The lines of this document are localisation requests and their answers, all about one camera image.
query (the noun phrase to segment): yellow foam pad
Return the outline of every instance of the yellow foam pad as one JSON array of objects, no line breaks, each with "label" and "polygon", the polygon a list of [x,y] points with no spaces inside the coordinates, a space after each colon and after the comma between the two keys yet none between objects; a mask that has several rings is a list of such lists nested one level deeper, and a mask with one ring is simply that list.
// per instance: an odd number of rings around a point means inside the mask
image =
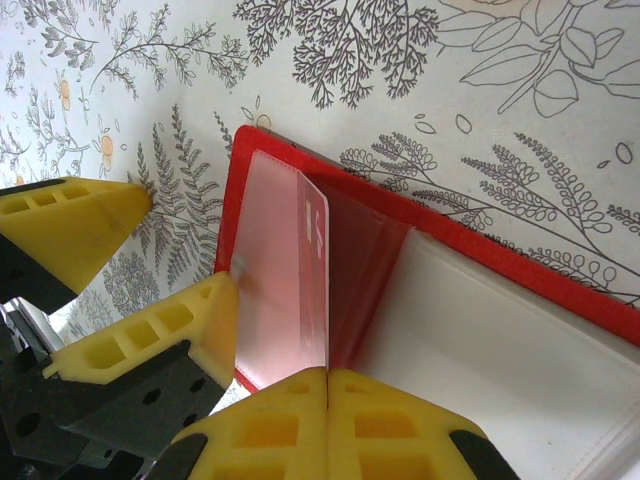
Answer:
[{"label": "yellow foam pad", "polygon": [[449,438],[473,422],[349,370],[329,373],[331,480],[475,480]]},{"label": "yellow foam pad", "polygon": [[63,178],[0,196],[0,234],[79,294],[151,210],[129,183]]},{"label": "yellow foam pad", "polygon": [[325,480],[326,370],[303,370],[187,427],[208,441],[190,480]]},{"label": "yellow foam pad", "polygon": [[181,340],[221,387],[233,379],[238,291],[217,273],[51,354],[43,370],[64,380],[107,384]]}]

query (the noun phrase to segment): floral wallpaper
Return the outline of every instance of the floral wallpaper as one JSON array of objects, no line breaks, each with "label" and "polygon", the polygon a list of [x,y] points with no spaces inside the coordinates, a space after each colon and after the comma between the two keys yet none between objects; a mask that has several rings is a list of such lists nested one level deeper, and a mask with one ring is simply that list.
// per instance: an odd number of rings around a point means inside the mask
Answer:
[{"label": "floral wallpaper", "polygon": [[143,185],[70,342],[208,275],[244,123],[640,307],[638,0],[0,0],[0,183]]}]

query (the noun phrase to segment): wallpaper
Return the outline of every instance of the wallpaper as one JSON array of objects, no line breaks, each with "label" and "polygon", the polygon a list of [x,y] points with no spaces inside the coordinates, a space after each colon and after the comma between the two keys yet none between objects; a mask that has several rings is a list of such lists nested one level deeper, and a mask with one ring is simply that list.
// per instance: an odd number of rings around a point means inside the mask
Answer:
[{"label": "wallpaper", "polygon": [[638,7],[0,0],[0,183],[153,196],[54,328],[71,342],[211,272],[245,123],[640,307]]}]

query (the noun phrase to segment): red plastic frame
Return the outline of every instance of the red plastic frame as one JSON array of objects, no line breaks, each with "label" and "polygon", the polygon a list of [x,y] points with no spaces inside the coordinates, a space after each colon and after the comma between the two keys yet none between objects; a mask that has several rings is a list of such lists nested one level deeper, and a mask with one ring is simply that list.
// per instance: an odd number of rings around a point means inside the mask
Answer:
[{"label": "red plastic frame", "polygon": [[[335,165],[250,126],[240,127],[233,142],[218,239],[216,271],[230,270],[247,174],[256,150],[278,158],[305,175],[321,178],[322,182],[348,192],[364,205],[415,226],[511,281],[640,346],[640,311],[563,277],[433,210],[367,183]],[[250,391],[255,392],[253,385],[237,370],[236,378]]]}]

